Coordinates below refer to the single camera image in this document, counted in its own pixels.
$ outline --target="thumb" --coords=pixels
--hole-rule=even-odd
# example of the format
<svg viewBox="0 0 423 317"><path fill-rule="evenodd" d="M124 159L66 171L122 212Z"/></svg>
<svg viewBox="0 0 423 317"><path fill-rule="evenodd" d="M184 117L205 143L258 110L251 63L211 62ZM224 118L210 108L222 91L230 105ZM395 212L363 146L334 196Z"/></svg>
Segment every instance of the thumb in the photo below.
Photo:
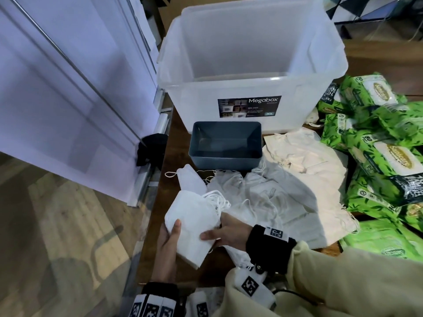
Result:
<svg viewBox="0 0 423 317"><path fill-rule="evenodd" d="M221 229L212 229L212 230L207 230L205 232L203 232L202 234L200 234L200 239L201 240L214 240L214 239L218 239L222 237L222 230Z"/></svg>
<svg viewBox="0 0 423 317"><path fill-rule="evenodd" d="M182 222L179 219L177 219L175 221L175 224L173 225L171 235L169 236L169 240L167 241L168 243L174 243L174 244L178 243L179 235L181 234L181 226L182 226Z"/></svg>

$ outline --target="black wristband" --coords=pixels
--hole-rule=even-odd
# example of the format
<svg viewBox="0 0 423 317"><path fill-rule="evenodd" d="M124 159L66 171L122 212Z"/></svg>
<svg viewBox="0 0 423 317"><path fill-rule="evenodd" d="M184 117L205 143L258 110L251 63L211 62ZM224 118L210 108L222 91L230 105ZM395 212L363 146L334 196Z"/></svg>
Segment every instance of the black wristband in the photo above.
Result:
<svg viewBox="0 0 423 317"><path fill-rule="evenodd" d="M179 300L178 287L175 284L165 282L149 282L143 287L141 294L165 297L173 299L176 302Z"/></svg>
<svg viewBox="0 0 423 317"><path fill-rule="evenodd" d="M291 251L297 242L289 238L288 242L264 234L265 228L255 225L245 245L251 263L259 265L268 272L286 274Z"/></svg>

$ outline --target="wooden table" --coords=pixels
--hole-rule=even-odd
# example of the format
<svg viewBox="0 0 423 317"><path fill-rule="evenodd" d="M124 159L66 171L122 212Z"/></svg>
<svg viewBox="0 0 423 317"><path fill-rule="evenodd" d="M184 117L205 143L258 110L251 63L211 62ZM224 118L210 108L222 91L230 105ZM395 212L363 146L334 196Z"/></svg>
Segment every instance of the wooden table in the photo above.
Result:
<svg viewBox="0 0 423 317"><path fill-rule="evenodd" d="M394 91L408 95L412 101L423 101L423 44L348 40L345 41L345 45L349 62L348 74L359 76L378 71L386 76ZM140 284L150 280L159 228L180 190L177 176L167 178L165 172L176 171L186 164L192 165L195 169L188 156L190 138L191 135L188 134L178 112L174 110L157 197L151 212L137 271L137 282ZM199 174L203 178L212 175L207 172ZM338 243L321 251L331 256L337 256L340 253ZM198 270L194 270L179 257L176 264L176 282L188 287L223 286L226 273L234 267L222 247L207 255Z"/></svg>

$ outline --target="hand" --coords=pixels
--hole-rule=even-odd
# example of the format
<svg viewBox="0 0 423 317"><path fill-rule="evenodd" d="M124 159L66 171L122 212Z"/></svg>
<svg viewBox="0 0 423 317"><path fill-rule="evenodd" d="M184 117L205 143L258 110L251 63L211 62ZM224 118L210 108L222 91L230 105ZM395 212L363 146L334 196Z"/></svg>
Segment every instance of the hand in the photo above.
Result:
<svg viewBox="0 0 423 317"><path fill-rule="evenodd" d="M200 234L200 239L214 240L220 238L214 244L215 247L228 245L245 251L245 244L247 243L252 227L228 213L222 213L220 215L220 222L222 223L222 228L205 231Z"/></svg>
<svg viewBox="0 0 423 317"><path fill-rule="evenodd" d="M177 219L173 225L171 234L167 232L163 223L157 238L156 259L154 260L152 282L172 283L176 275L176 245L181 234L181 221Z"/></svg>

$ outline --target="beige sleeve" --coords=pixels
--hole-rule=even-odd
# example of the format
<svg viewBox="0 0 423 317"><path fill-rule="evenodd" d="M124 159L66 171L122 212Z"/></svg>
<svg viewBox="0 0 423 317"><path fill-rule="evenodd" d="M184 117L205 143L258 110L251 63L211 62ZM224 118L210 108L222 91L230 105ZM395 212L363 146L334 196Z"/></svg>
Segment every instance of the beige sleeve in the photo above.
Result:
<svg viewBox="0 0 423 317"><path fill-rule="evenodd" d="M303 241L291 253L290 287L354 316L422 316L423 263L348 248L334 258Z"/></svg>

